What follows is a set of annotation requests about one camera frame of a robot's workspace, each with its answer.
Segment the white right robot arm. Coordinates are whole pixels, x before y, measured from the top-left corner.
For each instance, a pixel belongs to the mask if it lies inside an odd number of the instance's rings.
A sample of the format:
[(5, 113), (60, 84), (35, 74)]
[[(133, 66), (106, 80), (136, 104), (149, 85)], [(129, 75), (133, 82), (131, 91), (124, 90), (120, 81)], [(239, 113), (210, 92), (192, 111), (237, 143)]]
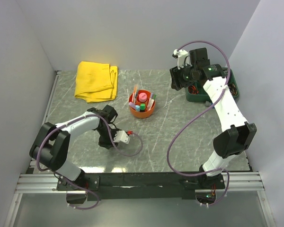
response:
[(209, 188), (214, 184), (214, 177), (220, 175), (235, 156), (249, 148), (257, 128), (243, 116), (231, 94), (228, 86), (231, 70), (211, 64), (206, 48), (189, 52), (174, 50), (173, 57), (177, 59), (177, 66), (170, 69), (171, 88), (180, 90), (199, 82), (220, 120), (222, 132), (213, 140), (214, 151), (197, 173), (199, 185)]

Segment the green black highlighter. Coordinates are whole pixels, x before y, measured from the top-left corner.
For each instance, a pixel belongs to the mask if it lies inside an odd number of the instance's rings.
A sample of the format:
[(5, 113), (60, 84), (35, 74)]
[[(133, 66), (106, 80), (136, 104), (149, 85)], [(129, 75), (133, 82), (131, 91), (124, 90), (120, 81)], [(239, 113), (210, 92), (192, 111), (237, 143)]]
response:
[(146, 110), (146, 105), (140, 104), (140, 112), (145, 112), (145, 110)]

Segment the pink lid marker tube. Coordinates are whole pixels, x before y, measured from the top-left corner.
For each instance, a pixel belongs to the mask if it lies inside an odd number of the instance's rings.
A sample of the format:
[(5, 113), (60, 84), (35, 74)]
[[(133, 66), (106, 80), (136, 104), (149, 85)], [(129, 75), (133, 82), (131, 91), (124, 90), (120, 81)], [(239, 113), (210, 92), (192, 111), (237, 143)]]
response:
[(137, 102), (140, 104), (145, 104), (148, 101), (148, 96), (145, 92), (141, 92), (138, 94)]

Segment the light blue cap highlighter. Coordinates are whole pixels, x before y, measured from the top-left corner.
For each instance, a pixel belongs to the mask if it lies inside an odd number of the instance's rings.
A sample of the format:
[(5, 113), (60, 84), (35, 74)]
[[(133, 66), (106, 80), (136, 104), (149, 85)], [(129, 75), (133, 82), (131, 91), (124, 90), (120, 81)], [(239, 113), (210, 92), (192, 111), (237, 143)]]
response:
[(136, 105), (136, 106), (135, 106), (135, 110), (136, 110), (137, 112), (139, 112), (139, 111), (140, 111), (140, 106), (139, 106), (139, 105)]

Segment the purple highlighter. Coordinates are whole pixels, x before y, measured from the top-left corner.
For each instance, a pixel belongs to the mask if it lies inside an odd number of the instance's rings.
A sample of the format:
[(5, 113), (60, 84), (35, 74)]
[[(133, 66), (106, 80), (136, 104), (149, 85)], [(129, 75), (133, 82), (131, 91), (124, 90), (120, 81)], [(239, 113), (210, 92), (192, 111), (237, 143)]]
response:
[(129, 106), (131, 107), (131, 108), (133, 108), (133, 109), (135, 109), (135, 104), (133, 103), (133, 102), (129, 102)]

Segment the brown cap white marker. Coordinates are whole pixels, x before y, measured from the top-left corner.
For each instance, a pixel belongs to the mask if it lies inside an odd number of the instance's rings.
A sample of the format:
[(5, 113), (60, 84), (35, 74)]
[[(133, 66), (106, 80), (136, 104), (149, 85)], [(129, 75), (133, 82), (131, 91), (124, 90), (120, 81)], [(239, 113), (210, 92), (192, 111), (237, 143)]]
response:
[(147, 104), (147, 111), (149, 111), (149, 109), (151, 108), (152, 97), (153, 97), (153, 93), (151, 93), (151, 95), (149, 97), (148, 104)]

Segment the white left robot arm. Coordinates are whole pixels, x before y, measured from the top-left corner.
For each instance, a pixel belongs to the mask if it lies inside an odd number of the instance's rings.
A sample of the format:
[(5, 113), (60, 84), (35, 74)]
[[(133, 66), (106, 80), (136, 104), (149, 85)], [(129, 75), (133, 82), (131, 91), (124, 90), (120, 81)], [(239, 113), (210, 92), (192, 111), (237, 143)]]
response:
[(99, 133), (98, 144), (103, 148), (110, 149), (119, 142), (128, 144), (130, 139), (125, 131), (109, 126), (116, 117), (116, 110), (106, 105), (102, 110), (93, 107), (56, 125), (46, 122), (40, 128), (29, 155), (47, 169), (68, 178), (68, 184), (74, 190), (87, 188), (85, 172), (67, 160), (69, 146), (78, 136), (91, 130)]

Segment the yellow thin pen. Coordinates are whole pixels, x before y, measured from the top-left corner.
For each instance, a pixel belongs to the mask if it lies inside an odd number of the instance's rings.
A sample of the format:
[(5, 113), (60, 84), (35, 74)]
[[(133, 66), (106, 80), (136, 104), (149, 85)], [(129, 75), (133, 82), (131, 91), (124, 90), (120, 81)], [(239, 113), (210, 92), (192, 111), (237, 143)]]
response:
[(136, 96), (137, 96), (137, 94), (138, 94), (138, 88), (139, 88), (139, 86), (138, 86), (138, 84), (136, 84), (136, 85), (135, 85), (134, 99), (136, 99)]

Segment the green cap white marker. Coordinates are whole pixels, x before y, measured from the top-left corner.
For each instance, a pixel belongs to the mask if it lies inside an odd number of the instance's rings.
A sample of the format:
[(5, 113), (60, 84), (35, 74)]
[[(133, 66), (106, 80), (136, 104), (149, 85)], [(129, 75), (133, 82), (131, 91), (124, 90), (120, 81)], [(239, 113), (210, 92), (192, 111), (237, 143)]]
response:
[(156, 99), (156, 94), (154, 94), (153, 97), (152, 97), (152, 103), (151, 103), (151, 108), (150, 109), (152, 109), (152, 106), (153, 106), (153, 104), (155, 102), (155, 99)]

